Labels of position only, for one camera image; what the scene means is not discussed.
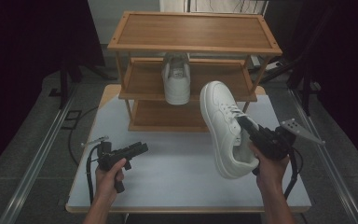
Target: person's left hand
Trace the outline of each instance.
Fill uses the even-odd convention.
[[[101,170],[99,167],[95,170],[97,189],[95,191],[94,201],[102,201],[106,203],[107,206],[112,205],[117,196],[115,181],[122,181],[124,179],[121,168],[125,163],[126,159],[121,159],[108,172]]]

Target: dark curtain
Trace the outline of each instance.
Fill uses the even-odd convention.
[[[87,0],[0,0],[0,154],[63,58],[104,65]]]
[[[331,6],[335,11],[311,50],[312,79],[322,87],[318,99],[358,149],[358,1],[304,1],[286,55],[295,58],[301,52],[315,22]]]

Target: white table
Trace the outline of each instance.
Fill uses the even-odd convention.
[[[257,95],[247,113],[263,127],[279,125],[267,95]],[[113,149],[135,142],[147,143],[149,150],[131,160],[132,169],[124,171],[125,191],[118,194],[111,212],[120,213],[254,213],[263,212],[255,176],[231,180],[221,177],[214,166],[212,138],[209,133],[128,132],[129,117],[125,102],[106,96],[98,110],[89,139],[109,136]],[[93,146],[85,149],[72,186],[66,209],[87,212],[90,207],[86,160]],[[94,170],[97,161],[91,164]],[[291,167],[283,178],[283,189],[290,181]],[[288,204],[292,212],[311,207],[301,176],[292,189]]]

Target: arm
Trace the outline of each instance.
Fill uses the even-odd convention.
[[[260,160],[260,173],[256,182],[263,198],[267,223],[295,223],[282,190],[282,178],[289,158],[272,161],[264,157],[253,143],[249,144],[249,148]]]
[[[97,187],[94,201],[92,202],[83,224],[99,224],[106,222],[110,206],[115,201],[117,196],[115,181],[121,181],[124,179],[121,168],[125,163],[125,159],[118,161],[108,172],[102,171],[99,168],[95,170]]]

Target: wooden shelf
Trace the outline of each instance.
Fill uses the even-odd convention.
[[[282,54],[261,15],[124,12],[107,47],[114,51]]]
[[[221,81],[236,101],[256,102],[255,89],[269,60],[282,55],[261,15],[126,11],[107,47],[116,53],[121,79],[118,96],[126,101],[130,131],[208,132],[200,113],[200,92],[210,81]],[[243,60],[190,59],[190,101],[165,101],[161,58],[136,58],[132,52],[235,54]],[[120,55],[128,52],[125,71]],[[251,55],[264,56],[253,82],[246,68]],[[131,109],[129,100],[134,100]]]
[[[214,80],[225,83],[237,101],[255,102],[244,60],[190,60],[190,101],[199,101],[202,87]],[[165,101],[162,59],[132,58],[119,99]]]
[[[129,131],[209,132],[200,103],[170,105],[165,101],[134,101]]]

